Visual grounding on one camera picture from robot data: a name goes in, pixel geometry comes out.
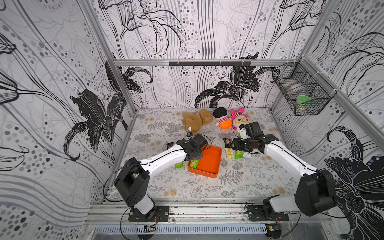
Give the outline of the cream cookie packet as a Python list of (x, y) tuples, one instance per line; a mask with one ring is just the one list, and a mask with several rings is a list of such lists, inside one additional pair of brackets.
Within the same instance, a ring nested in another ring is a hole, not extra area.
[(227, 160), (231, 160), (231, 159), (236, 158), (236, 154), (235, 154), (233, 149), (225, 148), (225, 152), (226, 152)]

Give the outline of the green cookie packet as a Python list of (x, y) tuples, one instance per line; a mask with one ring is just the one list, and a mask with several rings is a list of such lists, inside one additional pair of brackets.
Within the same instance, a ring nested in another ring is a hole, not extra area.
[(243, 158), (244, 158), (244, 152), (235, 151), (235, 159), (243, 159)]
[(189, 168), (197, 169), (199, 162), (200, 162), (200, 159), (191, 160), (190, 163), (189, 163)]
[(175, 164), (175, 169), (183, 168), (183, 166), (184, 166), (184, 163), (183, 163), (183, 162), (181, 162), (181, 163), (177, 163), (177, 164)]

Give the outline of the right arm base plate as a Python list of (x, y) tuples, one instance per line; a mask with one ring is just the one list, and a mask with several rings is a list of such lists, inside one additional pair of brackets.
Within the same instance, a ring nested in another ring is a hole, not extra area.
[(270, 221), (279, 223), (290, 220), (288, 214), (268, 212), (261, 205), (246, 204), (244, 210), (251, 222)]

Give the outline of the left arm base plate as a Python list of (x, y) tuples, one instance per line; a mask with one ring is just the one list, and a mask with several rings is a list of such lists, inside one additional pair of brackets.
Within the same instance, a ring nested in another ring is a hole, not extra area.
[(169, 206), (155, 206), (147, 214), (142, 214), (138, 209), (133, 208), (131, 209), (129, 214), (129, 222), (132, 222), (132, 223), (167, 222), (169, 219), (169, 213), (170, 213)]

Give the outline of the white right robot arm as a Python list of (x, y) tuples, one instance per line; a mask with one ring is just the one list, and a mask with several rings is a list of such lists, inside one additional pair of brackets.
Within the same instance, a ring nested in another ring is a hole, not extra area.
[(292, 195), (264, 199), (262, 213), (267, 218), (277, 214), (300, 212), (308, 217), (337, 206), (336, 185), (332, 174), (319, 170), (300, 159), (272, 134), (264, 134), (259, 123), (242, 124), (235, 128), (231, 148), (249, 154), (263, 153), (279, 163), (298, 183)]

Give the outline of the orange plastic storage box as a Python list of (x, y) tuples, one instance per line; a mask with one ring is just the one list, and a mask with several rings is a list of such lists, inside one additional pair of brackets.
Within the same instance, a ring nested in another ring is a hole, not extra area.
[(222, 149), (211, 146), (209, 149), (203, 151), (203, 157), (200, 159), (198, 168), (191, 169), (188, 164), (188, 171), (193, 174), (215, 179), (220, 170), (221, 158)]

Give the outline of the black cookie packet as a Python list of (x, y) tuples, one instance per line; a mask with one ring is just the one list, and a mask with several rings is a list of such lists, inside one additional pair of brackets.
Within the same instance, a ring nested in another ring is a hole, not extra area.
[(225, 144), (225, 148), (231, 148), (232, 139), (223, 138), (223, 141), (224, 141), (224, 144)]
[(172, 148), (174, 145), (174, 142), (166, 143), (166, 150)]

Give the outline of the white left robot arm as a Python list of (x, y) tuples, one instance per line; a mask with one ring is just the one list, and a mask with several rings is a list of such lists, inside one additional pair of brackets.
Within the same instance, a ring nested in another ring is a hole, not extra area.
[(204, 135), (197, 134), (188, 140), (177, 141), (172, 147), (153, 157), (137, 160), (129, 159), (114, 180), (114, 186), (128, 207), (133, 207), (142, 215), (155, 212), (156, 204), (148, 195), (150, 179), (175, 164), (196, 160), (212, 142)]

